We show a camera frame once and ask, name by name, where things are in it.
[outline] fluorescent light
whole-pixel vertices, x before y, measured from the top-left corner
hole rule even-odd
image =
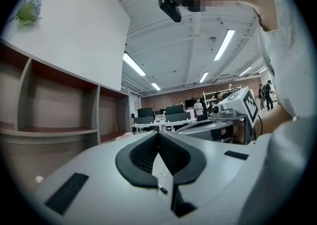
[[[231,38],[233,37],[233,34],[234,34],[234,30],[232,29],[228,29],[227,30],[227,33],[226,33],[226,36],[224,37],[223,41],[222,41],[222,44],[220,46],[220,49],[219,51],[217,52],[216,56],[214,57],[213,60],[219,60],[220,57],[222,56],[222,54],[224,53],[224,51],[226,50],[228,44],[230,43],[230,40]]]
[[[158,91],[160,91],[160,88],[159,88],[159,86],[158,86],[156,83],[151,83],[151,85],[152,85],[153,87],[155,87]]]
[[[250,66],[247,70],[245,70],[243,73],[241,73],[241,74],[239,75],[239,77],[242,76],[243,74],[245,74],[245,73],[246,73],[247,71],[249,71],[251,68],[252,68],[252,66]]]
[[[205,80],[205,78],[207,77],[207,75],[208,75],[208,72],[205,72],[203,74],[202,78],[200,79],[199,83],[202,83]]]
[[[123,60],[131,66],[138,74],[141,76],[145,76],[146,73],[134,62],[134,60],[128,55],[128,53],[123,54]]]
[[[262,72],[264,72],[266,70],[266,68],[264,68],[262,71],[260,71],[259,73],[262,73]]]

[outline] white ceiling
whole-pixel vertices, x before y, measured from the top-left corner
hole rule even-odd
[[[247,5],[212,7],[204,13],[181,7],[182,21],[175,23],[160,10],[158,0],[119,1],[131,17],[126,51],[147,74],[141,77],[123,63],[122,85],[139,95],[157,94],[152,82],[164,93],[198,87],[206,71],[204,84],[212,84],[220,75],[238,76],[249,66],[248,75],[264,68],[258,21]],[[221,59],[214,61],[227,29],[236,32]]]

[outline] white shirt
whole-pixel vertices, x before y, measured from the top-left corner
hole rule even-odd
[[[316,114],[316,51],[293,0],[275,0],[278,29],[260,26],[259,50],[277,98],[291,116]]]
[[[195,109],[198,108],[197,110],[195,110],[197,116],[200,116],[200,115],[203,115],[203,114],[204,114],[204,113],[203,113],[203,105],[202,105],[202,103],[195,103],[195,104],[194,104],[194,108],[195,108]]]

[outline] brick wall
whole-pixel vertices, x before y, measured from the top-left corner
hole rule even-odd
[[[242,88],[249,87],[250,89],[253,90],[255,97],[257,97],[260,84],[261,84],[260,78],[253,78],[248,80],[232,82],[233,87],[239,87],[239,85],[241,85]],[[178,92],[169,93],[169,94],[142,97],[141,104],[142,104],[142,108],[152,107],[154,111],[158,111],[160,109],[164,109],[164,107],[167,105],[175,105],[181,102],[185,104],[185,100],[189,100],[192,97],[195,97],[195,98],[200,97],[203,95],[203,92],[210,93],[210,92],[215,92],[218,90],[224,90],[228,88],[229,88],[229,84],[225,83],[225,84],[189,89],[185,91],[178,91]]]

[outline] desk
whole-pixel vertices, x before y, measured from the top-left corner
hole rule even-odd
[[[160,122],[154,122],[152,124],[134,124],[133,126],[135,128],[145,128],[145,127],[150,127],[150,126],[158,126],[159,130],[162,130],[162,126],[174,126],[174,125],[182,125],[186,123],[194,123],[196,122],[197,119],[190,119],[190,120],[182,120],[182,121],[176,121],[176,122],[165,122],[165,121],[160,121]]]

